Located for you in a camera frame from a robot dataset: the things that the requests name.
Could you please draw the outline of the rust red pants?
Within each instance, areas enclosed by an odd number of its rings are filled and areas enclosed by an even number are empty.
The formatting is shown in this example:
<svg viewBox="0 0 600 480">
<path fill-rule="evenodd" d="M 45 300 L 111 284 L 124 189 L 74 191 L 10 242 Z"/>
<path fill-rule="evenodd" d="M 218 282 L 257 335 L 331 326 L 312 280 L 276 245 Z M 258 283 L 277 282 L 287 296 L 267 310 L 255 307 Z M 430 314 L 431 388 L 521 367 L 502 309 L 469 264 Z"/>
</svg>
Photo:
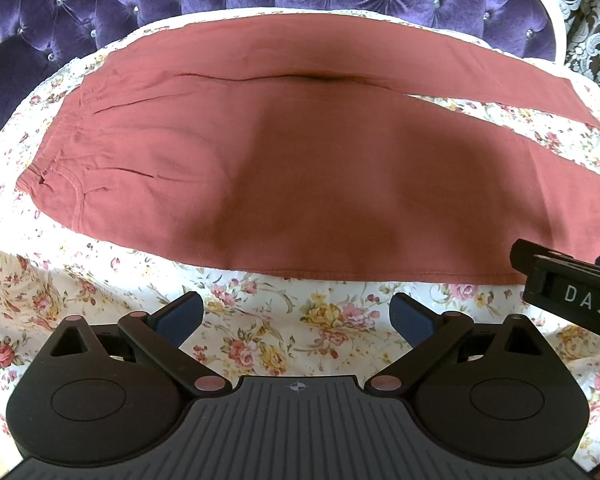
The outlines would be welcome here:
<svg viewBox="0 0 600 480">
<path fill-rule="evenodd" d="M 286 278 L 507 285 L 520 238 L 600 255 L 600 176 L 443 98 L 594 124 L 568 80 L 463 40 L 261 15 L 112 52 L 17 185 L 98 240 Z"/>
</svg>

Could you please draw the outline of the floral quilted bedspread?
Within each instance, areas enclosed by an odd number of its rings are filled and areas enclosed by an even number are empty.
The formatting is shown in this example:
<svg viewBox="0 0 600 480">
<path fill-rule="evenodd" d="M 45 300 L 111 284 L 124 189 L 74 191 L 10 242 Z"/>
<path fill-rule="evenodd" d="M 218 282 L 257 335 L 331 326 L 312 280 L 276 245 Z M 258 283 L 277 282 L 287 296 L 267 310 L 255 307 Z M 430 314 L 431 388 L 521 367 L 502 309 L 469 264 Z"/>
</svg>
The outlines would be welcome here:
<svg viewBox="0 0 600 480">
<path fill-rule="evenodd" d="M 274 26 L 289 10 L 213 11 L 167 18 L 76 58 L 22 96 L 0 132 L 0 471 L 18 462 L 5 424 L 9 395 L 52 330 L 69 314 L 111 323 L 132 310 L 156 310 L 183 292 L 204 300 L 200 330 L 186 353 L 230 379 L 242 375 L 353 374 L 370 377 L 407 346 L 389 325 L 395 292 L 436 311 L 459 310 L 479 322 L 523 313 L 539 327 L 582 387 L 591 419 L 577 452 L 584 468 L 600 461 L 600 336 L 528 306 L 516 285 L 453 280 L 320 282 L 186 266 L 71 232 L 41 214 L 17 178 L 38 150 L 66 95 L 108 58 L 134 47 L 162 58 L 166 42 L 204 25 Z"/>
</svg>

